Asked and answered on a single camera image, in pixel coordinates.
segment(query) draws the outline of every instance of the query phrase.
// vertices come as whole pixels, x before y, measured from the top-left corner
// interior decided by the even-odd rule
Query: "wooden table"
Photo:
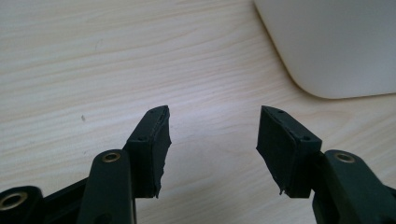
[[[250,0],[0,2],[0,191],[86,177],[145,112],[171,111],[159,200],[138,223],[315,223],[256,151],[261,105],[396,187],[396,95],[325,100],[291,80]]]

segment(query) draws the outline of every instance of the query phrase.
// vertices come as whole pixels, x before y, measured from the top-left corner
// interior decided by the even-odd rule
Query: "mounting hole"
[[[113,217],[109,213],[102,214],[95,219],[94,224],[108,224],[111,222],[111,219],[113,219]]]
[[[117,161],[121,157],[118,152],[109,152],[105,156],[102,157],[102,161],[104,162],[113,162]]]
[[[343,162],[347,162],[347,163],[353,163],[355,162],[355,158],[347,155],[346,153],[342,153],[342,152],[337,152],[334,154],[334,157],[339,160],[339,161],[343,161]]]
[[[0,201],[0,211],[7,211],[14,207],[19,206],[21,203],[26,201],[27,193],[23,191],[8,194]]]

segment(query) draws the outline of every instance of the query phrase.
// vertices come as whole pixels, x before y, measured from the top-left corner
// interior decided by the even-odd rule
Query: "white plastic container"
[[[323,98],[396,92],[395,0],[255,0],[295,82]]]

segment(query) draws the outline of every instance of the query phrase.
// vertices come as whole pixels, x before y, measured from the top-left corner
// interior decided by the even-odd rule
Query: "light wood tabletop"
[[[169,105],[160,198],[138,223],[316,223],[257,152],[261,105],[396,187],[396,94],[326,100],[290,78],[251,0],[0,2],[0,191],[45,196]]]

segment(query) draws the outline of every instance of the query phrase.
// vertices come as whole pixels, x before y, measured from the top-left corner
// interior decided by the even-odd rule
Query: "wood grain surface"
[[[396,187],[396,95],[304,92],[250,0],[0,2],[0,191],[79,181],[158,105],[173,145],[138,223],[315,223],[312,198],[279,196],[255,149],[261,105]]]

